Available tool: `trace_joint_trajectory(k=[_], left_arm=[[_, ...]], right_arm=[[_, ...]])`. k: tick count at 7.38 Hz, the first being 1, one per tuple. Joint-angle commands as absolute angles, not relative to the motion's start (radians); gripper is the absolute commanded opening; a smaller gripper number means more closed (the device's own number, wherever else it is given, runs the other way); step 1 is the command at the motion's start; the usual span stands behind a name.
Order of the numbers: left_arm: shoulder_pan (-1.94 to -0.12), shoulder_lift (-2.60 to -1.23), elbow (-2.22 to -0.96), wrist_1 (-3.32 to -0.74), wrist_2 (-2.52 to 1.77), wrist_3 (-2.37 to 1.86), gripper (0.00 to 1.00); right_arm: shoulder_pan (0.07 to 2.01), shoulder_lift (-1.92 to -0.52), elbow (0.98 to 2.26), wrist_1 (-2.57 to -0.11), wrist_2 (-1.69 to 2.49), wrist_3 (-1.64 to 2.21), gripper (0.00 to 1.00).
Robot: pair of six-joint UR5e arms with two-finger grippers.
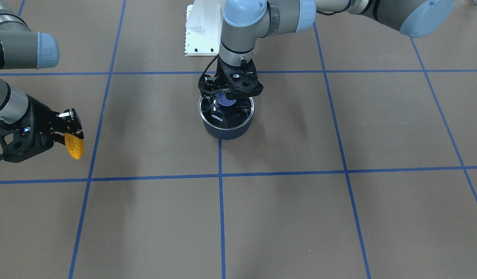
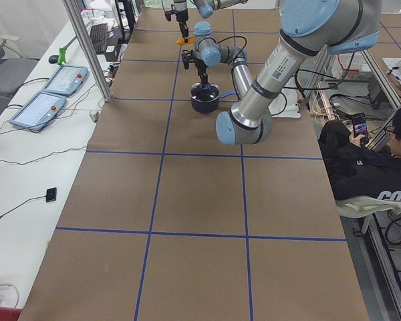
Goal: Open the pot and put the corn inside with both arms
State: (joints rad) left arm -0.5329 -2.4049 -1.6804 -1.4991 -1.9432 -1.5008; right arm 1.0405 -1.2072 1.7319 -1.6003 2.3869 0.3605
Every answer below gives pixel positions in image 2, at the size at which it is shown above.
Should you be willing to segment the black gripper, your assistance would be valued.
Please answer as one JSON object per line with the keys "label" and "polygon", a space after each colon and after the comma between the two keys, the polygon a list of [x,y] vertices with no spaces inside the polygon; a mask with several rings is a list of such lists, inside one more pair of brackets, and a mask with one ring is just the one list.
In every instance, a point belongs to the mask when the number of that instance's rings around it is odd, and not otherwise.
{"label": "black gripper", "polygon": [[183,38],[188,38],[188,7],[186,3],[172,3],[169,10],[164,11],[167,21],[171,21],[171,16],[175,15],[178,21],[180,32]]}
{"label": "black gripper", "polygon": [[201,82],[200,87],[203,90],[208,89],[209,88],[209,79],[207,75],[208,66],[200,58],[195,56],[195,51],[184,49],[181,54],[181,60],[185,70],[188,70],[190,68],[190,64],[195,65],[198,76],[200,77],[200,82]]}

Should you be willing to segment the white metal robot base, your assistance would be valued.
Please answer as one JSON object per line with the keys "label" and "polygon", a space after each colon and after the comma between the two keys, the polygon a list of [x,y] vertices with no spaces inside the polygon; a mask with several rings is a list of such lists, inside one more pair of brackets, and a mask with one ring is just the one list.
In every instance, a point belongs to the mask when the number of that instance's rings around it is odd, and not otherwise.
{"label": "white metal robot base", "polygon": [[300,118],[297,92],[292,89],[283,89],[282,93],[269,105],[273,117]]}

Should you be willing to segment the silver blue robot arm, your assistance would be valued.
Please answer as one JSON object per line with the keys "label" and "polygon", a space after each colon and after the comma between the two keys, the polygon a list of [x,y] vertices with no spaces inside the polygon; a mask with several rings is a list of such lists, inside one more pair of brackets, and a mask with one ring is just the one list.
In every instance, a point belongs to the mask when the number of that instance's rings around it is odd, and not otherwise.
{"label": "silver blue robot arm", "polygon": [[[247,0],[195,0],[193,3],[200,16],[206,19],[219,9],[228,8],[238,4],[245,4],[247,3]],[[171,21],[172,16],[175,16],[180,28],[182,39],[184,42],[187,42],[189,39],[189,30],[186,24],[189,19],[187,1],[174,0],[170,5],[170,9],[165,9],[164,6],[162,6],[162,9],[167,21]]]}
{"label": "silver blue robot arm", "polygon": [[210,88],[206,69],[228,64],[241,96],[229,111],[217,116],[218,139],[227,145],[264,141],[272,129],[269,105],[300,65],[323,48],[334,55],[373,47],[378,41],[381,10],[381,1],[286,1],[277,46],[255,78],[243,49],[216,43],[211,25],[198,22],[194,48],[182,55],[183,64],[195,64],[202,91]]}

